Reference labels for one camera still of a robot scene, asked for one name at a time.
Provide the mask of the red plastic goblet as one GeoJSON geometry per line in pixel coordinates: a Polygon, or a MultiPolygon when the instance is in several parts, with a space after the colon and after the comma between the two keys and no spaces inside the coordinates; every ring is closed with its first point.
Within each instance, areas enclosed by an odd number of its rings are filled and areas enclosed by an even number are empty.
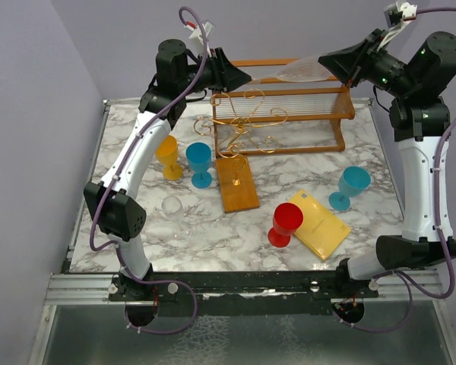
{"type": "Polygon", "coordinates": [[[303,212],[290,202],[277,206],[273,216],[273,227],[268,232],[268,240],[272,246],[277,248],[286,247],[291,236],[303,223],[303,212]]]}

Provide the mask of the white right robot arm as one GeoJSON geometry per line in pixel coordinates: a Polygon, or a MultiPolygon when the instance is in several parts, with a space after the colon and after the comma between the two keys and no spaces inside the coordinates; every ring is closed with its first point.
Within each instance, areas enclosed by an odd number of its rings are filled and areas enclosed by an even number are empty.
{"type": "Polygon", "coordinates": [[[387,31],[376,29],[362,42],[318,57],[348,87],[362,81],[394,99],[389,118],[404,167],[404,223],[399,235],[379,236],[366,254],[344,259],[334,289],[351,297],[384,273],[420,269],[456,259],[456,239],[448,217],[445,164],[451,114],[442,92],[456,75],[456,36],[431,33],[408,62],[385,47],[387,31]]]}

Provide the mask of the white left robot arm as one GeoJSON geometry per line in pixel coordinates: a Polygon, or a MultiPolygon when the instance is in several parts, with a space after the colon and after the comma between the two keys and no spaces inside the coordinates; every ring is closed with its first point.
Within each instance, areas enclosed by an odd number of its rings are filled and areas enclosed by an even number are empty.
{"type": "Polygon", "coordinates": [[[126,290],[136,300],[150,296],[152,264],[144,253],[141,230],[146,211],[136,197],[141,180],[161,143],[186,108],[186,97],[205,89],[230,92],[249,83],[222,48],[194,56],[181,40],[164,40],[157,50],[156,74],[142,96],[134,128],[112,167],[99,182],[88,182],[84,198],[92,230],[100,230],[115,247],[126,290]]]}

